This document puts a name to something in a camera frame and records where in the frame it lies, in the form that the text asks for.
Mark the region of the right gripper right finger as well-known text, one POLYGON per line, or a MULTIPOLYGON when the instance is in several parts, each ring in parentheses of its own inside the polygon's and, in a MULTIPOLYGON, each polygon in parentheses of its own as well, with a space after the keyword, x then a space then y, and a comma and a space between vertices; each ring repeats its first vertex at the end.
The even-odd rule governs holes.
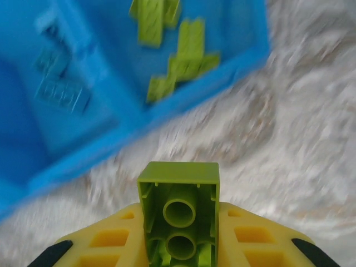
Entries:
POLYGON ((222 202, 217 267, 340 267, 311 238, 222 202))

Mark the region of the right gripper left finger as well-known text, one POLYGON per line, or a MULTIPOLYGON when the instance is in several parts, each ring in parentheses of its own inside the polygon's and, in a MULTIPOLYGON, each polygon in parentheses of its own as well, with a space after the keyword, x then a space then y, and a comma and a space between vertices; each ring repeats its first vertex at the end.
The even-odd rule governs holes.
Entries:
POLYGON ((149 267, 140 204, 58 239, 27 267, 149 267))

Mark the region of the green lego brick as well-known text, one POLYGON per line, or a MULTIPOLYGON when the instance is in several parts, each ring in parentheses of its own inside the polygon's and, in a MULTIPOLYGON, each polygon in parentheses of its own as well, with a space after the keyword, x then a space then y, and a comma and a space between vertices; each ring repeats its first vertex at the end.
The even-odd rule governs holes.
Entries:
POLYGON ((167 74, 151 77, 146 102, 158 102, 172 94, 177 83, 197 77, 203 68, 204 50, 205 21, 184 19, 179 27, 177 51, 168 59, 167 74))
POLYGON ((137 186, 149 267, 217 267, 218 164, 153 161, 137 186))
POLYGON ((159 48, 164 28, 164 0, 132 0, 130 15, 138 22, 139 42, 159 48))
POLYGON ((178 55, 170 56, 168 62, 168 76, 176 78, 177 82, 194 80, 213 70, 220 64, 220 55, 211 53, 201 58, 182 58, 178 55))
POLYGON ((164 0, 164 25, 168 28, 176 28, 181 12, 180 0, 164 0))

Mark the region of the blue lego brick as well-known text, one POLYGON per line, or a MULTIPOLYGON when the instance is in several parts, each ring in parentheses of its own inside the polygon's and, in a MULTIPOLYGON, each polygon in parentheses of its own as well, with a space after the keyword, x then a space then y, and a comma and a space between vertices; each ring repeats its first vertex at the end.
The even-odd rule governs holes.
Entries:
POLYGON ((34 97, 38 101, 68 113, 83 113, 90 101, 91 93, 79 82, 46 76, 42 79, 34 97))

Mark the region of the blue three-compartment bin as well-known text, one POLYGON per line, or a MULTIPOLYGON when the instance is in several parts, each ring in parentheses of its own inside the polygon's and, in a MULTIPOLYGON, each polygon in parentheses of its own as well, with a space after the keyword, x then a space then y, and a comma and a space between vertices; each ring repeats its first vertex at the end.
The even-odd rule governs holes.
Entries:
POLYGON ((148 104, 178 31, 161 47, 138 41, 132 0, 0 0, 0 222, 31 198, 80 176, 165 121, 201 104, 270 55, 266 0, 180 0, 181 19, 205 21, 220 66, 148 104), (35 99, 46 76, 91 93, 83 113, 35 99))

